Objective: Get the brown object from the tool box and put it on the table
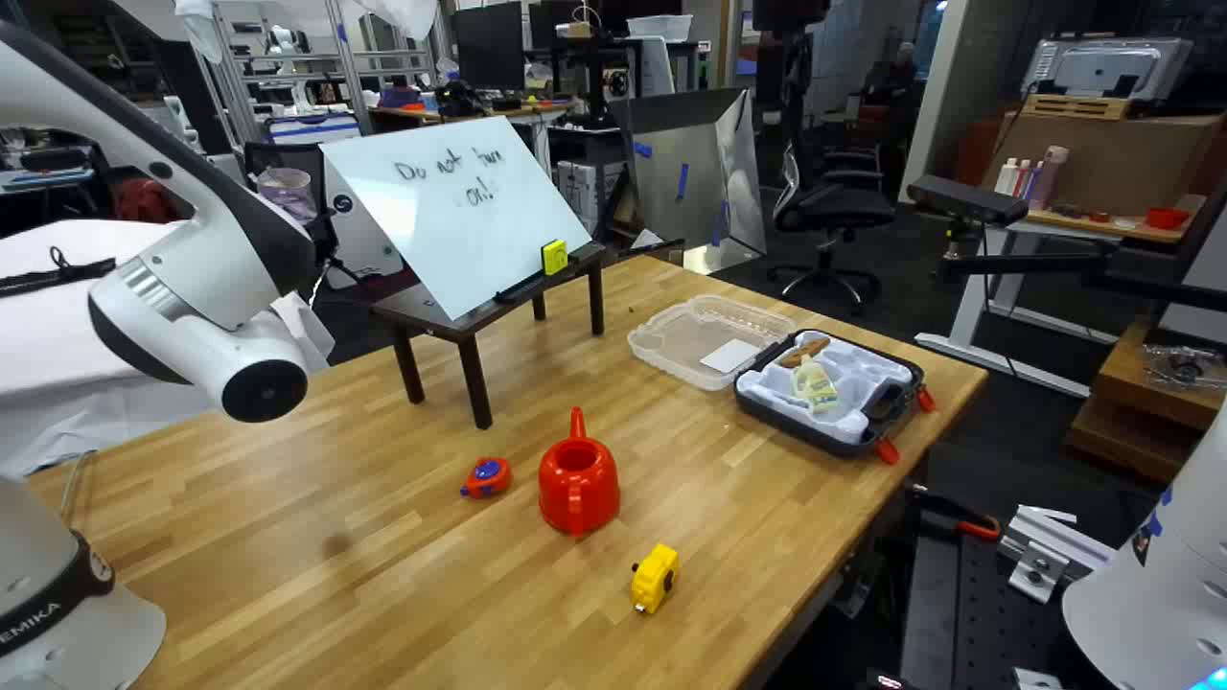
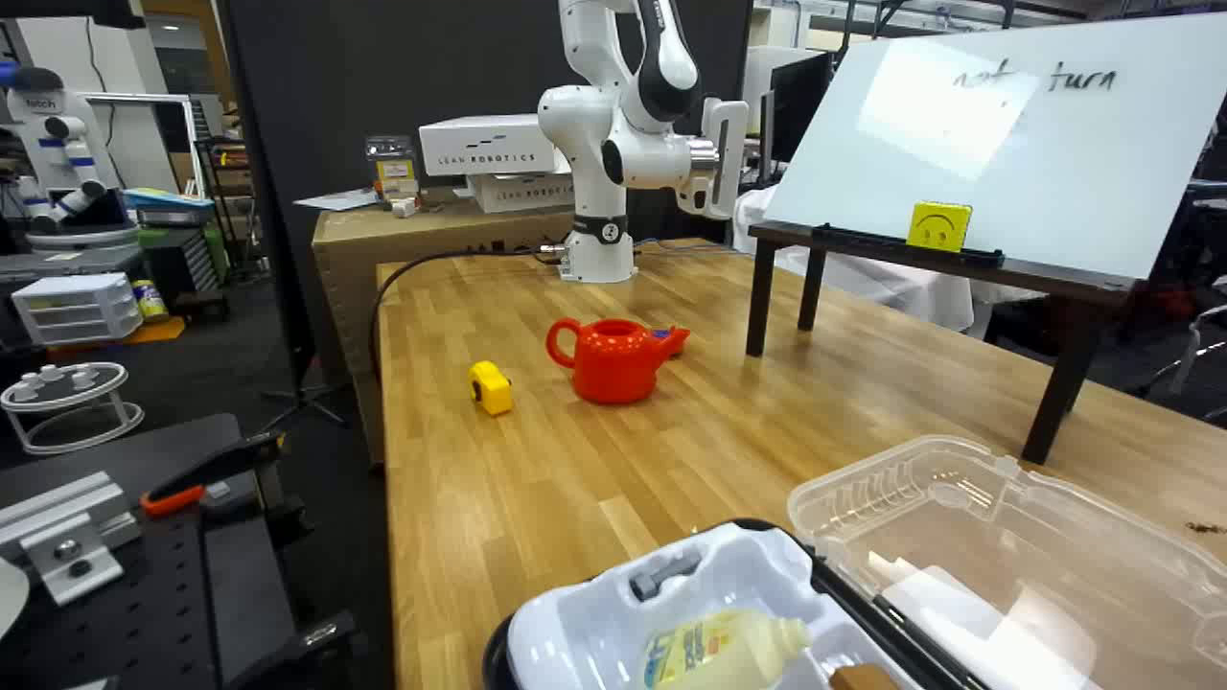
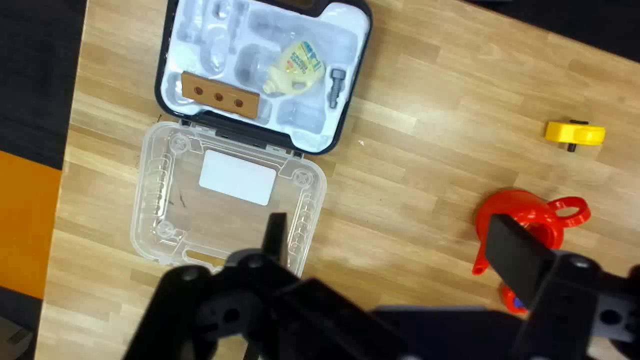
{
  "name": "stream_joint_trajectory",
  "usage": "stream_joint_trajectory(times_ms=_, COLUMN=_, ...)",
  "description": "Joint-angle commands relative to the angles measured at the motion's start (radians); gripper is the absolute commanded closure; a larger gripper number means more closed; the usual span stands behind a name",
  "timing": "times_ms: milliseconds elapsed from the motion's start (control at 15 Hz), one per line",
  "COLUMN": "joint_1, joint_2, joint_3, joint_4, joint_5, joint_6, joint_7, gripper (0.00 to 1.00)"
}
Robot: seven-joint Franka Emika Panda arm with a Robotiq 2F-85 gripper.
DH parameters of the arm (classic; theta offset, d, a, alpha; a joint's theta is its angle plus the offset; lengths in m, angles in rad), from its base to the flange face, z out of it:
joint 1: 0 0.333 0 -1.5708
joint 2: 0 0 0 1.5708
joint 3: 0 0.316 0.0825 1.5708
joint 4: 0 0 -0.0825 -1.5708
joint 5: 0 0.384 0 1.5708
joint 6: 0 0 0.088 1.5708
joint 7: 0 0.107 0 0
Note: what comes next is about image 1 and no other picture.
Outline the white robot base right foreground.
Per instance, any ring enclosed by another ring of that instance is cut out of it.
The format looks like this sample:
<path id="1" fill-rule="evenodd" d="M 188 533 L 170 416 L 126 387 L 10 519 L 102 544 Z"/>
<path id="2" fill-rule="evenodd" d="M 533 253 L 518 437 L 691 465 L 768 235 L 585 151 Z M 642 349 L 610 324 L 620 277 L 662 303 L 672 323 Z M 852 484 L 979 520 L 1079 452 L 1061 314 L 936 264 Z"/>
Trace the white robot base right foreground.
<path id="1" fill-rule="evenodd" d="M 1061 621 L 1121 690 L 1192 690 L 1227 665 L 1227 406 Z"/>

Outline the white robot arm left foreground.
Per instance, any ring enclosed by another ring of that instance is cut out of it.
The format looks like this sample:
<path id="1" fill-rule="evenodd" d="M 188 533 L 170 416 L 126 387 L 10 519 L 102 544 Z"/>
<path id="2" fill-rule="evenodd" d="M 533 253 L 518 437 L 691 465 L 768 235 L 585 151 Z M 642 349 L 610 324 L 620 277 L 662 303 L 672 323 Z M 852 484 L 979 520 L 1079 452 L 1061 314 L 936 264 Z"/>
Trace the white robot arm left foreground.
<path id="1" fill-rule="evenodd" d="M 239 420 L 270 420 L 305 397 L 304 349 L 273 303 L 305 292 L 318 255 L 286 211 L 10 23 L 0 23 L 0 120 L 79 133 L 190 208 L 87 292 L 87 323 L 118 359 L 208 391 Z"/>

